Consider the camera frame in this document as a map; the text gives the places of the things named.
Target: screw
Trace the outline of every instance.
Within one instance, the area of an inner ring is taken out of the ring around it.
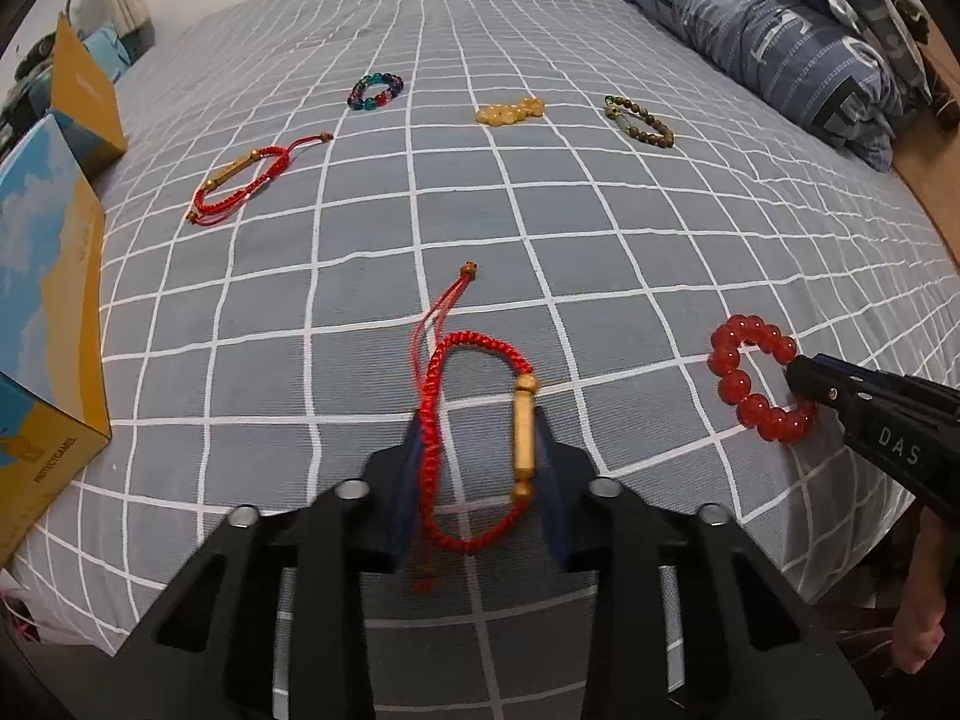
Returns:
[[[697,515],[707,525],[726,525],[730,522],[730,512],[718,503],[709,503],[700,507]]]
[[[238,506],[227,515],[227,522],[234,528],[248,528],[260,519],[256,506]]]
[[[338,498],[344,501],[356,501],[360,498],[366,498],[370,493],[370,485],[363,479],[347,479],[345,482],[337,485],[336,494]]]
[[[598,476],[590,481],[587,489],[598,498],[616,498],[623,491],[623,485],[616,479],[607,476]]]

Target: bracelet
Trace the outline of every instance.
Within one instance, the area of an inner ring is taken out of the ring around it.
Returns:
[[[210,227],[213,224],[219,223],[219,221],[223,221],[236,211],[237,208],[240,207],[240,204],[251,194],[260,189],[264,184],[277,178],[287,167],[290,167],[290,154],[297,146],[314,143],[315,141],[328,143],[332,140],[332,134],[329,132],[320,132],[319,135],[308,135],[305,138],[299,138],[299,140],[290,143],[290,146],[263,146],[263,148],[255,148],[250,153],[239,159],[235,159],[229,163],[229,165],[221,167],[214,175],[211,175],[197,187],[197,191],[194,191],[193,194],[190,210],[187,211],[186,220],[191,224],[198,224],[200,227]],[[247,186],[241,187],[218,202],[203,202],[203,198],[208,191],[214,191],[217,187],[227,183],[227,181],[234,177],[234,175],[237,175],[240,170],[243,170],[244,167],[253,165],[254,162],[259,162],[264,157],[276,157],[277,159],[272,161],[270,167],[267,167],[267,170],[264,170],[261,175],[258,175],[258,177],[248,183]]]
[[[766,324],[763,319],[751,314],[734,314],[714,330],[710,336],[713,351],[707,357],[707,367],[720,377],[717,391],[720,399],[736,406],[736,418],[747,428],[755,427],[760,437],[767,442],[791,443],[800,440],[817,415],[817,404],[812,400],[798,399],[797,408],[786,410],[771,406],[765,395],[750,392],[750,376],[740,370],[741,343],[755,344],[774,360],[786,365],[797,356],[797,342],[784,336],[776,324]]]
[[[465,262],[460,267],[460,276],[443,294],[437,298],[430,310],[416,324],[410,338],[410,362],[414,374],[414,383],[421,396],[418,414],[421,420],[421,440],[424,443],[424,456],[419,468],[419,515],[421,528],[429,541],[448,552],[458,555],[475,555],[482,549],[506,536],[512,527],[523,517],[533,498],[532,480],[535,473],[534,458],[534,402],[533,397],[539,389],[539,382],[533,375],[530,362],[507,341],[492,338],[475,330],[454,330],[443,336],[443,322],[467,285],[476,278],[477,264]],[[429,332],[427,322],[433,320],[433,331],[437,336],[437,347],[426,371],[419,364],[419,344],[421,335]],[[440,399],[440,377],[443,375],[445,357],[456,346],[477,346],[483,351],[503,358],[515,373],[514,384],[514,490],[512,507],[507,514],[490,528],[472,538],[450,536],[440,529],[434,517],[434,498],[440,483],[440,424],[437,418],[437,406]]]
[[[620,127],[628,137],[633,138],[635,141],[640,141],[640,143],[649,143],[651,146],[673,148],[673,131],[646,108],[641,108],[640,105],[634,103],[630,98],[615,97],[614,95],[607,95],[604,98],[604,103],[604,113],[607,118],[616,122],[616,125]],[[620,111],[617,105],[621,106],[624,110]],[[659,135],[655,135],[653,132],[644,132],[638,127],[634,127],[630,124],[627,117],[624,116],[624,113],[632,116],[634,119],[640,119],[642,122],[646,122],[650,127],[656,129]]]
[[[540,98],[520,98],[514,104],[484,105],[477,111],[474,119],[477,124],[500,127],[501,124],[516,124],[528,116],[542,116],[546,108]]]
[[[368,86],[376,86],[381,83],[387,84],[385,91],[376,97],[367,98],[366,100],[363,99],[363,93],[366,92]],[[403,79],[400,76],[395,76],[393,73],[374,73],[372,76],[363,76],[362,79],[354,84],[353,91],[351,91],[349,97],[347,97],[347,105],[354,111],[364,109],[371,111],[373,108],[380,108],[390,103],[390,100],[397,97],[402,91]]]

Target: red string bracelet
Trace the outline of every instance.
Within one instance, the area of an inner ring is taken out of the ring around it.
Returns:
[[[781,365],[797,356],[797,343],[784,336],[776,324],[767,324],[755,314],[750,317],[734,314],[710,336],[713,351],[707,357],[707,367],[720,377],[717,386],[720,399],[736,406],[736,418],[741,425],[757,428],[760,437],[767,442],[800,440],[816,418],[817,404],[799,399],[797,408],[788,411],[771,406],[766,396],[759,392],[751,393],[750,376],[738,367],[740,352],[737,347],[741,343],[755,344],[760,351],[772,354]]]
[[[329,132],[320,132],[319,135],[308,135],[305,138],[299,138],[299,140],[290,143],[290,146],[286,148],[284,146],[263,146],[263,148],[255,148],[246,156],[235,159],[229,163],[229,165],[224,165],[218,172],[211,175],[203,184],[197,187],[197,191],[193,194],[193,203],[186,214],[187,221],[198,224],[200,227],[210,227],[213,224],[220,223],[232,215],[245,199],[265,184],[277,178],[287,167],[290,167],[290,155],[297,146],[304,146],[306,143],[314,143],[315,141],[327,143],[332,140],[332,134]],[[203,202],[206,193],[214,191],[217,187],[229,181],[234,175],[237,175],[244,167],[253,165],[254,162],[259,162],[264,157],[276,157],[277,159],[272,161],[270,166],[267,167],[267,170],[264,170],[258,177],[248,183],[247,186],[241,187],[217,202]]]
[[[530,505],[533,489],[530,479],[533,477],[533,403],[532,396],[536,392],[536,378],[533,376],[533,366],[527,362],[520,352],[507,341],[492,338],[474,330],[456,330],[437,344],[426,372],[421,379],[419,367],[419,336],[429,317],[436,315],[434,330],[437,337],[443,330],[443,321],[451,308],[464,293],[470,282],[476,277],[476,263],[464,263],[460,269],[460,277],[453,282],[443,294],[434,302],[430,310],[418,323],[410,341],[410,362],[414,371],[416,388],[421,396],[419,404],[419,419],[421,420],[421,438],[424,441],[424,459],[419,469],[419,517],[421,528],[429,541],[448,552],[460,555],[474,555],[493,544],[498,538],[507,533],[517,523],[522,514]],[[503,357],[517,374],[514,398],[514,495],[510,512],[487,528],[479,536],[473,538],[455,538],[444,533],[434,518],[434,499],[437,496],[437,487],[440,479],[440,455],[443,445],[440,441],[440,427],[437,424],[437,401],[440,398],[440,377],[443,375],[443,361],[449,351],[455,346],[478,346],[484,351]]]

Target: glass bead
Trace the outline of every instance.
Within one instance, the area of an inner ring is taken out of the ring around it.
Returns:
[[[789,336],[784,336],[774,346],[774,360],[781,365],[786,365],[797,356],[797,342]]]
[[[781,439],[781,443],[793,443],[803,438],[806,433],[808,423],[803,419],[803,415],[798,410],[787,412],[786,415],[786,435]]]
[[[721,346],[707,357],[707,367],[717,376],[725,376],[740,365],[740,353],[733,346]]]
[[[743,314],[732,314],[727,319],[726,324],[733,327],[733,330],[740,336],[740,340],[743,341],[744,334],[747,332],[747,317],[744,317]]]
[[[710,336],[710,346],[714,349],[720,346],[737,346],[740,343],[740,333],[728,324],[721,324]]]
[[[766,324],[760,334],[760,340],[757,342],[757,346],[760,347],[760,351],[770,354],[770,352],[774,350],[774,346],[779,343],[779,340],[783,336],[784,334],[781,333],[781,329],[779,329],[776,324]]]
[[[771,408],[766,418],[757,424],[757,432],[765,442],[781,442],[789,430],[788,414],[780,406]]]
[[[737,404],[736,418],[744,427],[757,427],[765,420],[769,410],[770,401],[767,400],[767,396],[754,392]]]
[[[760,341],[760,336],[763,334],[763,328],[765,327],[763,319],[757,317],[756,314],[750,314],[746,322],[743,332],[744,343],[757,343]]]
[[[720,384],[717,385],[717,392],[720,394],[720,400],[728,406],[735,406],[746,399],[753,385],[754,383],[750,381],[750,376],[738,368],[737,370],[732,370],[720,379]]]

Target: wooden cylinder charm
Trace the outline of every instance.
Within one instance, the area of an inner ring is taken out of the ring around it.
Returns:
[[[531,480],[536,470],[534,442],[534,394],[539,389],[536,376],[522,373],[514,384],[514,498],[529,503],[534,497]]]

